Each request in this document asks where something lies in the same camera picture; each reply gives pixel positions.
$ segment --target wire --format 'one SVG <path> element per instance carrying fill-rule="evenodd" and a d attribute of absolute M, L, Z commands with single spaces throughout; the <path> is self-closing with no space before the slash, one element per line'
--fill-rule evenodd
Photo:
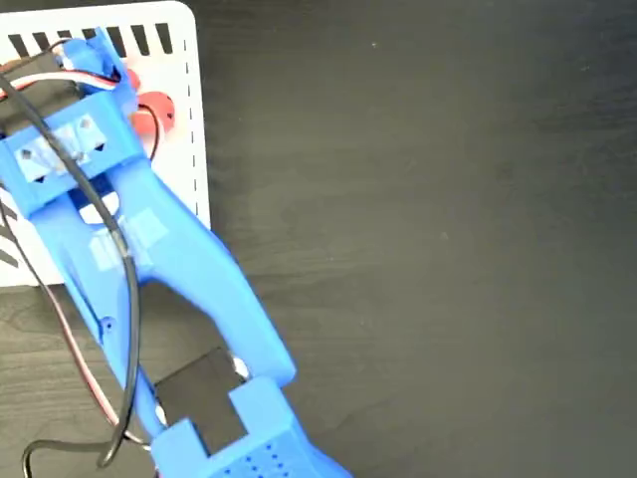
<path fill-rule="evenodd" d="M 149 105 L 140 104 L 139 109 L 146 110 L 152 116 L 152 120 L 155 123 L 155 140 L 152 145 L 152 150 L 150 151 L 150 155 L 148 156 L 150 160 L 153 161 L 155 159 L 155 156 L 157 155 L 157 150 L 159 149 L 159 145 L 164 140 L 165 130 L 163 128 L 163 124 L 159 120 L 159 116 L 157 115 L 157 112 L 152 107 L 150 107 Z"/>
<path fill-rule="evenodd" d="M 121 232 L 121 229 L 117 225 L 117 222 L 108 212 L 108 209 L 100 195 L 96 192 L 91 184 L 91 181 L 84 174 L 84 171 L 76 164 L 71 155 L 65 150 L 64 146 L 61 142 L 53 135 L 51 129 L 47 126 L 44 119 L 37 112 L 35 107 L 31 105 L 27 99 L 21 95 L 14 87 L 11 85 L 11 82 L 5 77 L 4 74 L 0 73 L 0 88 L 4 90 L 6 95 L 16 104 L 24 116 L 33 124 L 33 126 L 38 130 L 38 132 L 42 135 L 45 141 L 49 144 L 51 149 L 56 153 L 56 155 L 60 158 L 60 161 L 63 163 L 69 174 L 73 177 L 73 179 L 78 184 L 80 190 L 87 197 L 89 202 L 93 205 L 93 207 L 98 212 L 98 215 L 104 222 L 106 229 L 109 231 L 112 240 L 115 244 L 117 252 L 121 256 L 121 261 L 124 268 L 124 273 L 126 277 L 126 283 L 128 288 L 128 296 L 130 302 L 130 310 L 129 310 L 129 344 L 128 344 L 128 361 L 126 367 L 126 380 L 125 387 L 123 391 L 123 399 L 121 408 L 118 415 L 118 422 L 114 428 L 114 432 L 109 442 L 103 444 L 103 448 L 100 448 L 97 451 L 102 451 L 99 459 L 98 459 L 98 467 L 104 468 L 109 466 L 113 459 L 115 458 L 119 448 L 121 447 L 121 443 L 124 439 L 125 432 L 130 423 L 130 419 L 132 416 L 132 406 L 134 400 L 134 392 L 137 383 L 137 373 L 139 370 L 139 329 L 140 329 L 140 308 L 139 308 L 139 289 L 138 289 L 138 281 L 137 281 L 137 272 L 135 269 L 134 261 L 130 255 L 128 250 L 128 245 L 126 243 L 125 237 Z M 38 444 L 28 447 L 25 450 L 25 453 L 28 452 L 28 457 L 30 457 L 31 453 L 37 448 L 49 447 L 45 446 L 48 442 L 36 442 Z M 79 446 L 77 443 L 67 443 L 67 448 L 64 448 L 63 443 L 57 443 L 57 448 L 55 449 L 66 449 L 68 451 L 96 451 L 98 445 L 85 445 L 84 447 Z"/>
<path fill-rule="evenodd" d="M 0 209 L 2 209 L 0 210 L 0 218 L 2 218 L 2 223 L 4 224 L 7 231 L 9 232 L 9 240 L 11 240 L 15 244 L 16 248 L 18 249 L 18 253 L 20 254 L 20 257 L 22 258 L 23 262 L 27 266 L 27 269 L 29 270 L 29 272 L 31 272 L 36 282 L 38 283 L 38 286 L 40 287 L 40 289 L 42 289 L 42 291 L 45 293 L 45 295 L 49 299 L 49 302 L 53 306 L 53 309 L 56 312 L 56 315 L 58 317 L 58 321 L 60 322 L 60 327 L 62 328 L 62 333 L 65 339 L 65 342 L 67 343 L 67 347 L 69 348 L 69 352 L 71 353 L 74 359 L 74 362 L 76 363 L 76 366 L 78 368 L 78 371 L 80 372 L 80 375 L 84 379 L 86 386 L 89 388 L 89 391 L 91 392 L 91 396 L 96 401 L 100 409 L 104 412 L 104 415 L 106 416 L 107 421 L 111 425 L 115 425 L 117 423 L 117 414 L 115 413 L 112 405 L 108 401 L 108 398 L 106 397 L 106 394 L 104 393 L 102 387 L 98 383 L 98 380 L 96 379 L 96 377 L 93 375 L 93 372 L 89 368 L 89 365 L 87 364 L 87 361 L 85 360 L 82 354 L 82 351 L 80 350 L 80 346 L 78 346 L 78 342 L 76 341 L 73 335 L 73 331 L 71 330 L 71 326 L 69 325 L 69 320 L 67 319 L 67 316 L 64 313 L 62 305 L 56 298 L 51 288 L 44 283 L 44 281 L 42 280 L 38 272 L 35 270 L 33 263 L 29 260 L 29 257 L 27 256 L 24 248 L 18 241 L 18 237 L 13 232 L 13 228 L 11 227 L 11 224 L 9 223 L 9 219 L 7 217 L 6 212 L 4 211 L 3 208 L 0 207 Z M 147 446 L 146 443 L 143 442 L 143 440 L 141 440 L 140 438 L 138 438 L 137 436 L 133 435 L 132 433 L 128 431 L 126 432 L 126 438 L 138 445 Z"/>
<path fill-rule="evenodd" d="M 23 90 L 30 87 L 36 82 L 42 82 L 46 80 L 58 80 L 75 82 L 83 85 L 89 85 L 90 87 L 99 88 L 101 90 L 112 90 L 117 86 L 117 82 L 101 75 L 95 75 L 90 72 L 83 72 L 80 70 L 66 70 L 62 72 L 50 72 L 50 73 L 36 73 L 33 75 L 27 75 L 16 80 L 11 81 L 11 85 L 16 90 Z M 7 94 L 0 91 L 0 100 L 7 97 Z"/>

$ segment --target ventilation holes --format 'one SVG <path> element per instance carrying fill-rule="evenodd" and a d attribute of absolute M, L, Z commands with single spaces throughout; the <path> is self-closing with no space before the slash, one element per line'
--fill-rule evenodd
<path fill-rule="evenodd" d="M 91 39 L 92 37 L 94 37 L 96 35 L 96 29 L 95 28 L 83 28 L 82 29 L 82 33 L 84 34 L 84 38 L 89 40 L 89 39 Z"/>
<path fill-rule="evenodd" d="M 119 27 L 108 27 L 106 31 L 110 36 L 112 44 L 115 46 L 115 51 L 121 58 L 124 58 L 126 56 L 126 48 L 123 46 L 123 38 L 121 37 Z"/>
<path fill-rule="evenodd" d="M 159 41 L 161 42 L 161 48 L 163 53 L 170 55 L 172 53 L 172 42 L 170 41 L 170 30 L 167 23 L 155 23 L 157 29 L 157 35 L 159 35 Z"/>
<path fill-rule="evenodd" d="M 38 47 L 40 47 L 40 50 L 47 50 L 51 46 L 47 34 L 44 32 L 34 33 L 33 38 L 38 44 Z"/>
<path fill-rule="evenodd" d="M 141 53 L 144 57 L 150 55 L 148 40 L 146 39 L 146 31 L 143 29 L 143 25 L 131 25 L 130 29 L 132 30 L 132 35 L 135 37 L 135 41 L 139 47 L 139 53 Z"/>
<path fill-rule="evenodd" d="M 9 35 L 9 40 L 13 45 L 13 48 L 16 49 L 20 58 L 25 58 L 29 56 L 29 52 L 27 51 L 27 47 L 25 47 L 24 42 L 22 41 L 22 36 L 20 35 Z"/>

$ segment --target blue plastic arm link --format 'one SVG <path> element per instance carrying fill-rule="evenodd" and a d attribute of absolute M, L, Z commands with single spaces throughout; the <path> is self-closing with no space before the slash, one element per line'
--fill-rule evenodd
<path fill-rule="evenodd" d="M 112 92 L 87 89 L 82 100 L 50 115 L 47 124 L 81 156 L 84 172 L 101 193 L 117 193 L 115 218 L 129 243 L 140 283 L 163 282 L 213 318 L 232 354 L 250 373 L 249 381 L 230 392 L 247 435 L 210 456 L 188 419 L 170 427 L 161 423 L 152 384 L 141 370 L 134 409 L 151 438 L 151 454 L 162 477 L 349 477 L 309 443 L 290 409 L 281 387 L 294 378 L 294 363 L 239 266 L 151 170 L 127 120 L 135 92 L 107 36 L 98 32 L 87 41 L 70 41 L 65 54 L 77 69 L 99 74 L 116 70 L 121 82 Z M 103 146 L 95 149 L 95 142 Z M 51 151 L 32 126 L 0 144 L 0 177 L 41 235 L 124 387 L 128 295 L 110 236 L 102 225 L 83 220 L 77 185 L 65 170 L 51 164 Z M 34 180 L 25 157 L 40 158 L 41 167 L 51 168 Z"/>

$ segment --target blue plastic bracket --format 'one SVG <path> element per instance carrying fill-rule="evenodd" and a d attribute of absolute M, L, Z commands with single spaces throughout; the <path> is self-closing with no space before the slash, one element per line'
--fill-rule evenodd
<path fill-rule="evenodd" d="M 294 378 L 294 363 L 239 266 L 152 172 L 126 118 L 134 91 L 110 41 L 98 32 L 91 40 L 73 40 L 65 47 L 74 63 L 87 70 L 120 70 L 122 83 L 112 92 L 86 91 L 83 100 L 49 116 L 47 123 L 58 130 L 86 115 L 95 122 L 92 127 L 106 138 L 105 147 L 85 152 L 80 165 L 93 181 L 117 193 L 115 218 L 140 283 L 160 281 L 213 318 L 230 351 L 250 372 L 249 381 L 230 393 L 248 433 L 212 456 L 188 419 L 168 428 L 161 423 L 153 387 L 143 369 L 139 372 L 134 409 L 151 437 L 151 453 L 163 478 L 349 477 L 309 443 L 286 402 L 281 387 Z M 38 137 L 29 126 L 0 141 L 0 177 L 41 235 L 124 387 L 130 317 L 120 259 L 104 227 L 84 222 L 74 200 L 77 185 L 65 171 L 53 168 L 42 182 L 24 175 L 16 151 Z"/>

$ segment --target white wire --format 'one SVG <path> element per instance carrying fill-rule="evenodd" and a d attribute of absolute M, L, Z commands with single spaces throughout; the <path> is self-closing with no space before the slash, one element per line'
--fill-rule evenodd
<path fill-rule="evenodd" d="M 80 83 L 83 85 L 89 85 L 90 87 L 100 88 L 102 90 L 112 90 L 117 85 L 116 82 L 111 82 L 87 72 L 80 71 L 65 71 L 65 72 L 51 72 L 51 73 L 36 73 L 33 75 L 27 75 L 26 77 L 17 78 L 11 82 L 11 85 L 16 90 L 21 90 L 36 82 L 42 82 L 47 80 L 63 80 L 68 82 Z M 0 89 L 0 98 L 6 97 L 4 90 Z"/>
<path fill-rule="evenodd" d="M 60 302 L 58 302 L 58 299 L 49 286 L 45 285 L 44 290 L 53 303 L 56 314 L 58 316 L 58 320 L 60 321 L 60 326 L 62 327 L 62 332 L 64 333 L 67 344 L 69 345 L 69 351 L 77 361 L 78 367 L 80 369 L 80 374 L 89 386 L 89 389 L 91 390 L 93 396 L 96 398 L 96 401 L 100 404 L 100 407 L 102 408 L 102 411 L 104 412 L 108 422 L 113 426 L 117 425 L 117 413 L 110 404 L 110 401 L 106 397 L 106 394 L 98 383 L 98 380 L 89 368 L 89 365 L 87 364 L 87 361 L 85 360 L 84 355 L 82 354 L 82 351 L 78 346 L 78 342 L 73 335 L 73 331 L 71 330 L 71 326 L 69 325 L 69 320 L 67 319 L 67 316 L 65 315 Z M 148 450 L 148 446 L 144 444 L 144 441 L 141 438 L 135 436 L 129 431 L 126 432 L 126 436 L 130 439 L 130 441 L 133 441 L 138 445 L 142 445 L 144 449 Z"/>

